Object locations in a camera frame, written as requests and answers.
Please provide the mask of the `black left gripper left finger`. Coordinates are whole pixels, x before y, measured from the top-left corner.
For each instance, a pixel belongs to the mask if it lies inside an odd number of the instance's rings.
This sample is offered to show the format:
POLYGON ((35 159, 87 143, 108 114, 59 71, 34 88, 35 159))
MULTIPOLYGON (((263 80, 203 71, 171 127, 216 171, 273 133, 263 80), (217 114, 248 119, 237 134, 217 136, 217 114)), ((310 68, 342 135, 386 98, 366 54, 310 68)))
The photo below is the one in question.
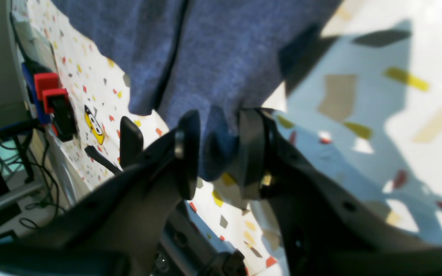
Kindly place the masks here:
POLYGON ((148 276, 168 217, 195 194, 199 144, 191 110, 54 222, 0 243, 0 276, 148 276))

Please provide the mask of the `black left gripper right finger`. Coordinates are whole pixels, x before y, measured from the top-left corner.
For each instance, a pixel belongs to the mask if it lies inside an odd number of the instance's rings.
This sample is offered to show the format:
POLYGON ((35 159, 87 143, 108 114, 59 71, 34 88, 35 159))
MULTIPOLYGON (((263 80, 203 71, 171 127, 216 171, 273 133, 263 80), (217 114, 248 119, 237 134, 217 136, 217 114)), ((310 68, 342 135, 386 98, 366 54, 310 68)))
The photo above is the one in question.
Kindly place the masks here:
POLYGON ((268 202, 292 276, 442 276, 442 246, 383 222, 317 171, 260 109, 239 112, 242 197, 268 202))

